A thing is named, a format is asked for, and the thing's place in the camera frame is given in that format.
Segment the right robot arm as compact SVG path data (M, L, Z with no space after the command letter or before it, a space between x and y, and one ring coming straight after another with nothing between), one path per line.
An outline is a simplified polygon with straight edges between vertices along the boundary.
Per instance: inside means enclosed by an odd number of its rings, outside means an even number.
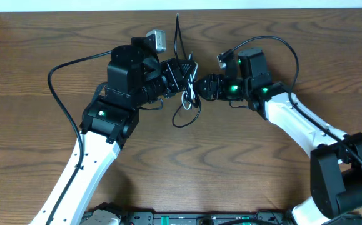
M348 134L302 104L281 82L273 82L264 52L251 48L219 55L224 74L197 82L209 101L247 101L246 108L277 125L309 156L311 196L291 210L294 224L362 224L362 133Z

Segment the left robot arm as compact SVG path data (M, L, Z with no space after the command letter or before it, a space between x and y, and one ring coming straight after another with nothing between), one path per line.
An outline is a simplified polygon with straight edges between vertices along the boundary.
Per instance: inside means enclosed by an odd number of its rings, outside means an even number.
M139 122L146 103L188 90L198 64L192 57L159 61L165 39L157 34L133 37L108 51L107 80L99 84L82 114L71 121L76 143L55 187L32 224L80 224L108 167Z

